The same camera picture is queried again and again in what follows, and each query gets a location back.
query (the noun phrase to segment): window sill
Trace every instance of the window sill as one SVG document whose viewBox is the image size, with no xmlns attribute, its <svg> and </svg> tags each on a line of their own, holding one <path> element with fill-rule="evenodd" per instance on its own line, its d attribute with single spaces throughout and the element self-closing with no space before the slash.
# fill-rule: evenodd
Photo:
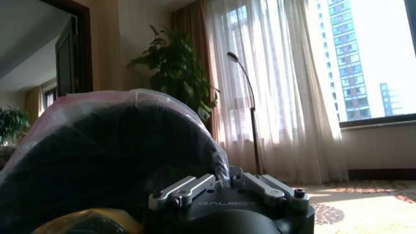
<svg viewBox="0 0 416 234">
<path fill-rule="evenodd" d="M 416 124 L 416 114 L 363 119 L 350 122 L 340 122 L 342 131 L 360 130 L 367 128 L 383 128 L 400 125 Z"/>
</svg>

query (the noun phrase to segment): patterned rug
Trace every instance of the patterned rug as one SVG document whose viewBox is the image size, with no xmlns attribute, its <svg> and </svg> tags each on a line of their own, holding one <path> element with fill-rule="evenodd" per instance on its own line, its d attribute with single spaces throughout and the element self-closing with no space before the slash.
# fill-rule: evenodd
<svg viewBox="0 0 416 234">
<path fill-rule="evenodd" d="M 316 234 L 416 234 L 416 181 L 307 186 Z"/>
</svg>

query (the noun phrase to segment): window frame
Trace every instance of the window frame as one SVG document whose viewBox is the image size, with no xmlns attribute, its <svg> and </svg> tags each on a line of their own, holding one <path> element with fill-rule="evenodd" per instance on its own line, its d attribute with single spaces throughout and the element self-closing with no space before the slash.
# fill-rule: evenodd
<svg viewBox="0 0 416 234">
<path fill-rule="evenodd" d="M 410 21 L 411 35 L 414 40 L 414 49 L 416 55 L 416 1 L 415 0 L 404 0 L 407 16 Z M 383 124 L 395 124 L 416 121 L 416 113 L 396 115 L 396 116 L 386 116 L 378 118 L 368 118 L 352 121 L 339 122 L 339 126 L 342 129 L 347 128 L 366 128 L 371 125 L 383 125 Z"/>
</svg>

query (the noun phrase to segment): bolt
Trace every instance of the bolt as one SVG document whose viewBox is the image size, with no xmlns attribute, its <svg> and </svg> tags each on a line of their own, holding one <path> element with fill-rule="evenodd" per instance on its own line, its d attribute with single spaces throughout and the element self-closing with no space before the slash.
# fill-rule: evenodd
<svg viewBox="0 0 416 234">
<path fill-rule="evenodd" d="M 160 198 L 162 197 L 162 190 L 155 190 L 154 194 L 152 194 L 154 198 Z"/>
<path fill-rule="evenodd" d="M 306 196 L 306 191 L 302 189 L 295 189 L 295 198 L 304 198 Z"/>
</svg>

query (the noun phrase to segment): beige wall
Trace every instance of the beige wall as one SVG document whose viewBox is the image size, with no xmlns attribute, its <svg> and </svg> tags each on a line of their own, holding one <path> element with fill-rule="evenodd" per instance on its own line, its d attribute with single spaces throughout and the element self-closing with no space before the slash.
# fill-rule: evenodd
<svg viewBox="0 0 416 234">
<path fill-rule="evenodd" d="M 168 26 L 170 14 L 148 0 L 75 0 L 90 7 L 95 90 L 148 87 L 148 69 L 126 67 L 154 39 L 148 27 Z"/>
<path fill-rule="evenodd" d="M 12 109 L 26 109 L 26 92 L 2 93 L 0 107 Z"/>
<path fill-rule="evenodd" d="M 75 0 L 90 8 L 94 90 L 123 90 L 116 0 Z"/>
<path fill-rule="evenodd" d="M 148 78 L 152 74 L 148 68 L 138 65 L 127 69 L 126 64 L 143 55 L 155 38 L 150 24 L 162 29 L 163 26 L 170 26 L 170 17 L 171 14 L 156 8 L 151 0 L 119 0 L 124 89 L 150 87 Z"/>
<path fill-rule="evenodd" d="M 343 132 L 350 169 L 416 168 L 416 124 Z"/>
</svg>

